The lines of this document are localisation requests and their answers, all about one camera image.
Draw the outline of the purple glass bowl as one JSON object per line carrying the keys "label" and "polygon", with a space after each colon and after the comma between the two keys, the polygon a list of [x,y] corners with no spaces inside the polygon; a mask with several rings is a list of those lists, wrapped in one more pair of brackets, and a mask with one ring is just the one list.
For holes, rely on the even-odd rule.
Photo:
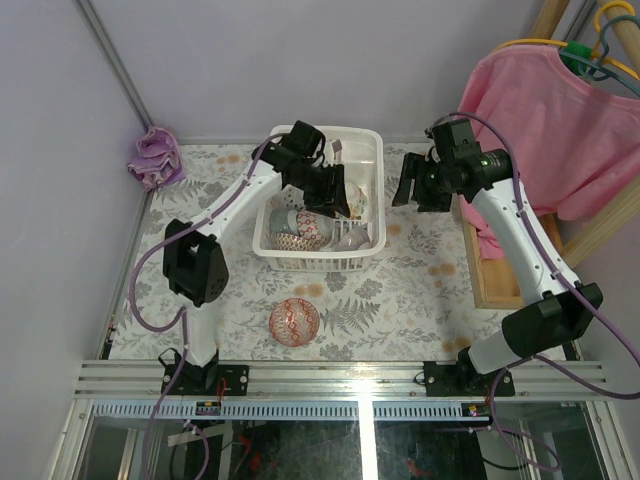
{"label": "purple glass bowl", "polygon": [[367,230],[358,225],[344,234],[335,246],[338,252],[357,251],[365,244],[370,243],[370,237]]}

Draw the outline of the tan patterned ceramic bowl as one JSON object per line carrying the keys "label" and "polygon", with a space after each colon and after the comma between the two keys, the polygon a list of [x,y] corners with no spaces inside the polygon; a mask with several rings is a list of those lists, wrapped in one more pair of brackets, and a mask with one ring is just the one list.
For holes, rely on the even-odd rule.
{"label": "tan patterned ceramic bowl", "polygon": [[276,233],[271,236],[273,248],[279,251],[313,252],[315,243],[309,239],[290,233]]}

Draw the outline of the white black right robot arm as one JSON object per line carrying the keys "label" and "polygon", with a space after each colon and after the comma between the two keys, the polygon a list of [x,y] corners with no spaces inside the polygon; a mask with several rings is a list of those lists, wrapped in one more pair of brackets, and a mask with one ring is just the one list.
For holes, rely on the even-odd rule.
{"label": "white black right robot arm", "polygon": [[405,155],[393,206],[414,201],[421,212],[446,212],[453,196],[463,196],[494,232],[524,303],[503,319],[499,332],[459,353],[457,385],[474,395],[490,385],[493,372],[580,338],[603,295],[560,257],[507,148],[482,150],[467,119],[441,122],[429,135],[434,152]]}

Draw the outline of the yellow flower ceramic bowl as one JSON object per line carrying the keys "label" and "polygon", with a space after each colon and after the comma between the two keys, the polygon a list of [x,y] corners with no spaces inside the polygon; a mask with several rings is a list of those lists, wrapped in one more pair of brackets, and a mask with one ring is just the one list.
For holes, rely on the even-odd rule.
{"label": "yellow flower ceramic bowl", "polygon": [[366,213],[368,199],[364,191],[355,183],[345,184],[345,193],[349,206],[349,219],[362,219]]}

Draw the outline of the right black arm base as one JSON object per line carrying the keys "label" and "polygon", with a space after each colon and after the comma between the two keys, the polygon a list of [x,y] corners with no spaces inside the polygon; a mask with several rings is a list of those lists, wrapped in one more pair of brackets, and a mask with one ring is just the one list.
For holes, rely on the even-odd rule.
{"label": "right black arm base", "polygon": [[424,361],[422,371],[414,376],[413,382],[423,386],[428,397],[488,398],[499,371],[478,373],[469,350],[469,347],[461,350],[454,363]]}

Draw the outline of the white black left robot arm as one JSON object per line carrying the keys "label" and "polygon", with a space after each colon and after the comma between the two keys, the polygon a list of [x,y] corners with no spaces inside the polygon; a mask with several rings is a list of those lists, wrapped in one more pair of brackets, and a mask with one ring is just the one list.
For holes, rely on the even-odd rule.
{"label": "white black left robot arm", "polygon": [[361,128],[301,120],[275,127],[245,170],[188,222],[165,229],[162,271],[185,298],[184,382],[212,392],[218,369],[215,320],[207,313],[232,272],[224,254],[241,226],[256,219],[253,248],[276,271],[349,272],[368,267],[386,242],[382,137]]}

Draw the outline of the red patterned ceramic bowl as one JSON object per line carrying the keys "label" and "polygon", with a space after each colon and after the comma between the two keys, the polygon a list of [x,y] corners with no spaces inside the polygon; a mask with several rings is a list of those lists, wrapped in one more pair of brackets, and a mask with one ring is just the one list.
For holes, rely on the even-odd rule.
{"label": "red patterned ceramic bowl", "polygon": [[301,210],[296,216],[299,235],[315,247],[326,246],[332,239],[334,221],[332,218]]}

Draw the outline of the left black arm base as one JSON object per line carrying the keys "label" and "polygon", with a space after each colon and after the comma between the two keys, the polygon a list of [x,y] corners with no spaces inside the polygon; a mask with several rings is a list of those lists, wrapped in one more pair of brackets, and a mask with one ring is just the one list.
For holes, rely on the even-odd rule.
{"label": "left black arm base", "polygon": [[182,361],[182,355],[175,349],[165,350],[158,356],[164,369],[162,392],[181,396],[216,396],[220,398],[246,396],[249,385],[248,365],[221,364],[218,354],[204,367],[185,362],[171,387],[168,384]]}

